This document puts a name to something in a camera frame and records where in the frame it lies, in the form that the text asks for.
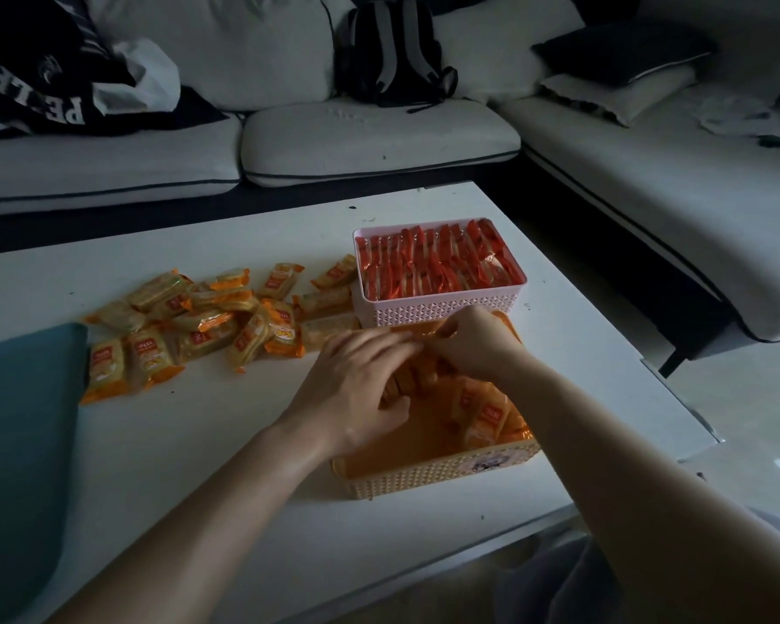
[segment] table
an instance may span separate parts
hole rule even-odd
[[[260,282],[273,263],[294,261],[314,274],[352,252],[359,227],[482,216],[528,277],[510,317],[535,355],[673,458],[715,444],[634,347],[473,184],[0,253],[0,339],[78,319],[174,267],[200,279],[245,265]],[[298,292],[309,289],[309,277]],[[61,563],[14,622],[45,619],[274,420],[314,356],[260,360],[237,375],[218,354],[147,393],[82,409]],[[574,514],[542,453],[373,501],[346,499],[321,468],[266,530],[214,621],[325,621]]]

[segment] forearm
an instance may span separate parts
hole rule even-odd
[[[625,590],[687,619],[780,621],[780,534],[536,360],[506,367],[498,386]]]
[[[322,460],[305,435],[278,425],[258,434],[50,624],[207,621],[272,515]]]

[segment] person's right hand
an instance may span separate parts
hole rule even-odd
[[[532,358],[508,326],[480,304],[452,314],[426,346],[461,373],[481,381],[495,381],[502,371]]]

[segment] hand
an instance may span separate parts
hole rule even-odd
[[[279,423],[310,428],[320,459],[334,458],[391,432],[407,419],[410,398],[379,409],[384,385],[423,344],[409,333],[370,328],[327,342]]]
[[[533,358],[508,327],[480,304],[452,314],[426,344],[461,373],[481,381],[495,382],[505,368]]]

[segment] pink plastic storage basket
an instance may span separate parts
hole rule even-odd
[[[465,230],[472,219],[454,219],[452,221],[438,221],[436,223],[420,223],[423,230],[438,229],[445,224],[458,223]],[[386,236],[395,234],[414,224],[384,225],[375,228],[362,228],[353,232],[353,245],[355,254],[358,246],[355,239],[364,237],[370,239],[373,236]],[[426,322],[428,320],[447,317],[468,304],[485,304],[492,309],[499,309],[508,313],[517,300],[520,290],[526,286],[526,275],[517,263],[517,271],[520,274],[520,283],[508,287],[492,287],[490,289],[470,289],[468,291],[456,291],[454,293],[432,293],[420,295],[416,298],[385,299],[378,302],[370,302],[364,296],[364,282],[361,280],[361,269],[358,270],[358,280],[353,282],[353,305],[355,314],[361,322],[362,328],[377,326],[395,326],[411,324],[413,322]]]

